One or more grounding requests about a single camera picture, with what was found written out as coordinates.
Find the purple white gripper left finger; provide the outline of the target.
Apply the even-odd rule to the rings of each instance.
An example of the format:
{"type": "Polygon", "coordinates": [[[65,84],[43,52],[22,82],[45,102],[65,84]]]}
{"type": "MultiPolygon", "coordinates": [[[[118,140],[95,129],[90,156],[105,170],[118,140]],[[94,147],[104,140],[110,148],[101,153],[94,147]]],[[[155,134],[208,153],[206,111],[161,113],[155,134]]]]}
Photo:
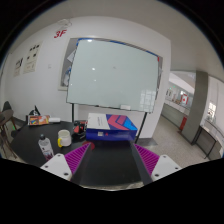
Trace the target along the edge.
{"type": "Polygon", "coordinates": [[[85,154],[90,148],[90,144],[87,143],[65,155],[58,153],[46,162],[41,169],[70,181],[72,176],[77,173],[85,154]]]}

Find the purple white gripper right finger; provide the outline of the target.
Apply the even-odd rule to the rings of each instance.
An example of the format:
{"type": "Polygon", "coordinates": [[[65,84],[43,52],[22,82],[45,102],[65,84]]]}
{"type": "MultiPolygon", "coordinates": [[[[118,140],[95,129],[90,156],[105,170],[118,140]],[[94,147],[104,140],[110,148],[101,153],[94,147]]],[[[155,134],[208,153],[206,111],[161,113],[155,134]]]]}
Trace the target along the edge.
{"type": "Polygon", "coordinates": [[[157,155],[156,153],[135,144],[136,148],[148,174],[153,181],[164,178],[174,172],[181,170],[181,167],[168,155],[157,155]]]}

